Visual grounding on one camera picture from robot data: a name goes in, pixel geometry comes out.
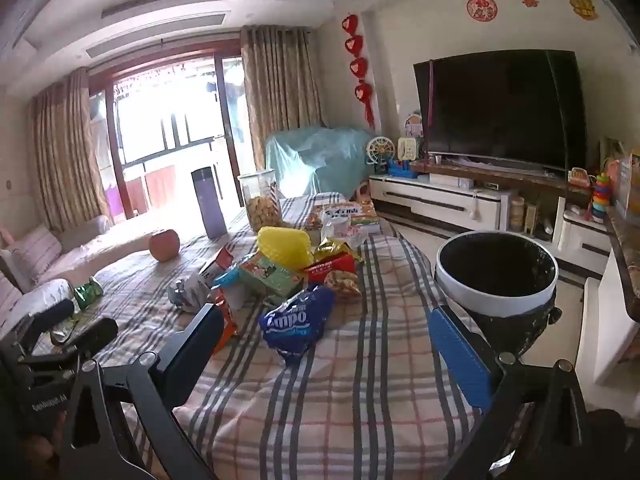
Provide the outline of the plaid checkered tablecloth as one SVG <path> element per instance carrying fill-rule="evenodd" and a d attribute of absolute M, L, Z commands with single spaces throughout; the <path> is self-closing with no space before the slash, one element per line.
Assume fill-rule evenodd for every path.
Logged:
<path fill-rule="evenodd" d="M 427 315 L 444 294 L 419 248 L 382 220 L 356 251 L 361 297 L 336 302 L 320 340 L 286 366 L 262 339 L 266 310 L 247 298 L 238 336 L 208 361 L 190 398 L 174 409 L 219 479 L 437 479 L 482 411 L 472 408 L 432 348 Z M 134 252 L 96 274 L 104 296 L 82 312 L 72 337 L 102 316 L 118 334 L 95 359 L 128 364 L 191 321 L 167 287 L 226 245 L 256 249 L 245 211 L 228 235 L 182 243 L 160 264 Z"/>

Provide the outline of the white red bag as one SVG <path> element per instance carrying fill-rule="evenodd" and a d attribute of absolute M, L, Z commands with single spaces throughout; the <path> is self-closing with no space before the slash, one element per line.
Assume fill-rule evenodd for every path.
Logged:
<path fill-rule="evenodd" d="M 326 274 L 323 284 L 337 297 L 356 298 L 361 296 L 358 275 L 356 273 L 333 270 Z"/>

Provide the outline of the yellow plastic bag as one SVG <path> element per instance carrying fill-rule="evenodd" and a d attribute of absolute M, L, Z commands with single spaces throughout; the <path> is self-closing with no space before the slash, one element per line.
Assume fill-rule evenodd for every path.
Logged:
<path fill-rule="evenodd" d="M 311 239 L 302 230 L 263 226 L 257 234 L 257 246 L 265 257 L 291 271 L 306 269 L 314 262 Z"/>

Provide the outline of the red round wall sticker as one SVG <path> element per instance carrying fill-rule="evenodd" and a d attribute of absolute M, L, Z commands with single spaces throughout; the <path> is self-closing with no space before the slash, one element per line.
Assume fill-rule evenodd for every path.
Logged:
<path fill-rule="evenodd" d="M 468 0 L 465 9 L 470 18 L 481 23 L 489 23 L 498 15 L 495 0 Z"/>

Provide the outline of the black white trash bin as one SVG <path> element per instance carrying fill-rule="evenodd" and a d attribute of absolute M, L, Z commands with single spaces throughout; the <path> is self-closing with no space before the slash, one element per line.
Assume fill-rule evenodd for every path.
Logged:
<path fill-rule="evenodd" d="M 436 255 L 435 278 L 471 315 L 495 352 L 522 356 L 559 321 L 559 266 L 536 240 L 501 231 L 451 237 Z"/>

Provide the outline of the brown marble side counter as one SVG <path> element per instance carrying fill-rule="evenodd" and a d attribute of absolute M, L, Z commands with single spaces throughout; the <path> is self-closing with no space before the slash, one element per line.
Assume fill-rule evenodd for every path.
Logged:
<path fill-rule="evenodd" d="M 605 225 L 610 232 L 614 257 L 620 272 L 626 311 L 634 322 L 639 323 L 639 227 L 625 220 L 615 207 L 608 207 Z"/>

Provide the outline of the white tv cabinet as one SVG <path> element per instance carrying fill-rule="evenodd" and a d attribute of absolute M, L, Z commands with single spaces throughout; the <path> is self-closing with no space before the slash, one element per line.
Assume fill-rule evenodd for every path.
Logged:
<path fill-rule="evenodd" d="M 373 176 L 370 194 L 378 211 L 414 222 L 441 224 L 451 232 L 511 229 L 512 191 L 452 188 L 422 178 Z M 591 276 L 604 273 L 612 250 L 606 227 L 584 218 L 564 196 L 536 196 L 533 236 L 555 258 Z"/>

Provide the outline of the green cardboard box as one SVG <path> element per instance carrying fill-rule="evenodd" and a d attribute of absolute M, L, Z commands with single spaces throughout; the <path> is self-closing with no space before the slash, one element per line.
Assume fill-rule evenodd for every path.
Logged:
<path fill-rule="evenodd" d="M 285 269 L 261 252 L 247 255 L 238 264 L 238 269 L 241 281 L 252 292 L 264 297 L 285 300 L 303 288 L 304 278 L 299 273 Z"/>

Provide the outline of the teal covered furniture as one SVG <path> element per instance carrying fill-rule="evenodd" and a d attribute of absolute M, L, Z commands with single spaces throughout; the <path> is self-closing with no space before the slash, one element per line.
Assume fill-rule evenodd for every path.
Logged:
<path fill-rule="evenodd" d="M 276 174 L 286 198 L 337 192 L 351 198 L 367 180 L 366 130 L 309 127 L 273 134 L 266 144 L 266 168 Z"/>

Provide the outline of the black television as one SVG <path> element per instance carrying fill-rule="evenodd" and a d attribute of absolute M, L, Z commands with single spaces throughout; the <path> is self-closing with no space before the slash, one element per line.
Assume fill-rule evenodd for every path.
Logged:
<path fill-rule="evenodd" d="M 588 134 L 574 52 L 500 50 L 413 65 L 427 151 L 583 167 Z"/>

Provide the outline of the left beige curtain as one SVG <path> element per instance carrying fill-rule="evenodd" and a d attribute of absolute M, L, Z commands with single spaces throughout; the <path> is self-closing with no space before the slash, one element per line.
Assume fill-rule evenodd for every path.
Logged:
<path fill-rule="evenodd" d="M 87 71 L 74 70 L 34 96 L 28 124 L 37 203 L 48 228 L 61 233 L 108 214 L 90 129 Z"/>

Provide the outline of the colourful box on counter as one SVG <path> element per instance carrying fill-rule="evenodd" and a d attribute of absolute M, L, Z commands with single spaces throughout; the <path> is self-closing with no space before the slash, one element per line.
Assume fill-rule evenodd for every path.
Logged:
<path fill-rule="evenodd" d="M 620 161 L 615 191 L 615 209 L 629 223 L 640 219 L 640 164 L 639 152 L 633 151 Z"/>

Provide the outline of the gold red wall sticker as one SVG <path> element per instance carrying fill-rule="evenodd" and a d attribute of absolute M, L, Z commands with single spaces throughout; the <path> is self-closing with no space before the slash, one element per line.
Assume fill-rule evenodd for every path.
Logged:
<path fill-rule="evenodd" d="M 568 0 L 573 11 L 585 21 L 594 21 L 599 15 L 592 0 Z"/>

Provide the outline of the blue tissue pack wrapper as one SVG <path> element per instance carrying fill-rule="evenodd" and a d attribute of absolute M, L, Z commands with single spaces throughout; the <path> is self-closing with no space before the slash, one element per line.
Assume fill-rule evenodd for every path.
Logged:
<path fill-rule="evenodd" d="M 297 365 L 322 337 L 335 300 L 335 292 L 326 285 L 301 290 L 259 318 L 262 338 L 286 366 Z"/>

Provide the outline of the right beige curtain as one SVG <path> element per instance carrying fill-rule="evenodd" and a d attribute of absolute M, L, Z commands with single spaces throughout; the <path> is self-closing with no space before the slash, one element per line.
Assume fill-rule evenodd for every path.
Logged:
<path fill-rule="evenodd" d="M 270 136 L 323 124 L 316 37 L 307 27 L 246 26 L 240 46 L 255 165 L 262 169 Z"/>

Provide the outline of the colourful children book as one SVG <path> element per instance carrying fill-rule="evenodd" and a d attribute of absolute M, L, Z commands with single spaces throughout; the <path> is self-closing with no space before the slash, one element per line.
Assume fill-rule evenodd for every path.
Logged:
<path fill-rule="evenodd" d="M 308 214 L 305 229 L 320 230 L 322 226 L 334 220 L 346 219 L 348 225 L 368 234 L 381 232 L 381 223 L 374 205 L 365 202 L 343 202 L 313 206 Z"/>

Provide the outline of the green crumpled wrapper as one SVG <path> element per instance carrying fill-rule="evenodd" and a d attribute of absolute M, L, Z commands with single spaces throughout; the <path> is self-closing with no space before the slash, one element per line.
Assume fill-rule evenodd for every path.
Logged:
<path fill-rule="evenodd" d="M 81 311 L 92 306 L 104 294 L 102 285 L 92 276 L 88 282 L 74 288 L 74 297 Z"/>

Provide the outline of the clear jar with cookies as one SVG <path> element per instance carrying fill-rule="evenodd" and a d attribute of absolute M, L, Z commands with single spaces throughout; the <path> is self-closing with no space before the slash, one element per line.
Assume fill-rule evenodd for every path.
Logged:
<path fill-rule="evenodd" d="M 276 172 L 262 170 L 238 177 L 250 228 L 258 233 L 264 226 L 283 226 Z"/>

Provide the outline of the beige curtain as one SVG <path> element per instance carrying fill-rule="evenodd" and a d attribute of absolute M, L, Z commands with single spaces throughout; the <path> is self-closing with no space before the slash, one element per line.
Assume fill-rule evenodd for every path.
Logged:
<path fill-rule="evenodd" d="M 255 165 L 262 169 L 270 136 L 323 124 L 316 37 L 307 27 L 246 26 L 240 46 Z"/>
<path fill-rule="evenodd" d="M 28 124 L 37 203 L 48 228 L 61 233 L 108 214 L 90 129 L 87 71 L 74 70 L 34 96 Z"/>

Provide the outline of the toy telephone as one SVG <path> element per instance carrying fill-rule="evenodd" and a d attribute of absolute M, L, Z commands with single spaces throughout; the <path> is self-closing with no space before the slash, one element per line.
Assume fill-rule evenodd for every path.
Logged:
<path fill-rule="evenodd" d="M 419 139 L 402 136 L 397 141 L 397 159 L 400 162 L 413 162 L 419 157 Z"/>

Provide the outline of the orange red snack bag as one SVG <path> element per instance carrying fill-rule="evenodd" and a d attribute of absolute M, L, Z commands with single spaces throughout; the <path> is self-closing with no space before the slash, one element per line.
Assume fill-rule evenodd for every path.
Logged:
<path fill-rule="evenodd" d="M 209 292 L 209 298 L 213 301 L 213 304 L 216 308 L 221 312 L 222 318 L 224 319 L 224 328 L 222 329 L 221 335 L 216 343 L 216 346 L 212 352 L 214 356 L 218 353 L 228 342 L 238 334 L 238 326 L 235 323 L 235 320 L 232 315 L 232 311 L 230 309 L 228 300 L 226 296 L 224 296 L 224 292 L 220 287 L 214 287 Z"/>

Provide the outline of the purple thermos bottle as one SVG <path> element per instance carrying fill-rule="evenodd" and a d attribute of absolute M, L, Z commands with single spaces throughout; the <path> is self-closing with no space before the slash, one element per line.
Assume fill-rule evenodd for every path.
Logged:
<path fill-rule="evenodd" d="M 194 170 L 191 177 L 207 236 L 211 240 L 224 236 L 227 227 L 216 191 L 213 168 Z"/>

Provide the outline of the toy ferris wheel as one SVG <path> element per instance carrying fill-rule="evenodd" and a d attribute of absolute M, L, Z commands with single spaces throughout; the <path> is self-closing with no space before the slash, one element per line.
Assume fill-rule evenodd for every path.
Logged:
<path fill-rule="evenodd" d="M 395 157 L 395 144 L 387 136 L 375 136 L 366 148 L 367 164 L 372 166 L 376 174 L 387 174 L 390 161 Z"/>

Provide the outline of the red hanging heart decoration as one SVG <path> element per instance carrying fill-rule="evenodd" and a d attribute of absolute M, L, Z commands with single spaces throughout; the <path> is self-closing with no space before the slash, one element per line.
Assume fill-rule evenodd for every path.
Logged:
<path fill-rule="evenodd" d="M 349 71 L 356 78 L 354 95 L 363 107 L 364 118 L 371 130 L 375 129 L 375 117 L 372 106 L 373 87 L 367 80 L 369 71 L 368 59 L 363 55 L 364 37 L 359 32 L 359 16 L 348 14 L 341 21 L 341 28 L 347 35 L 344 48 L 352 57 L 349 61 Z"/>

